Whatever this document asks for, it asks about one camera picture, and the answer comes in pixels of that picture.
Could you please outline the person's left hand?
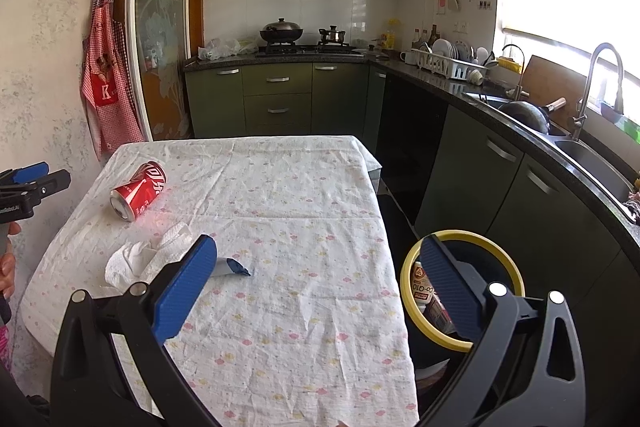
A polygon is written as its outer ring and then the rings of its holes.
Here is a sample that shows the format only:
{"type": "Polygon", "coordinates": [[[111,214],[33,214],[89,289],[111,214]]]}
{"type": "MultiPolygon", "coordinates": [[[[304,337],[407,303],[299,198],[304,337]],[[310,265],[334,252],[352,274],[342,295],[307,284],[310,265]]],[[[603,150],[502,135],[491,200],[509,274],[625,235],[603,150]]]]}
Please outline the person's left hand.
{"type": "Polygon", "coordinates": [[[15,265],[11,237],[20,234],[21,225],[17,222],[11,222],[8,228],[8,240],[6,241],[6,251],[1,256],[1,275],[0,275],[0,291],[4,298],[9,299],[15,291],[15,265]]]}

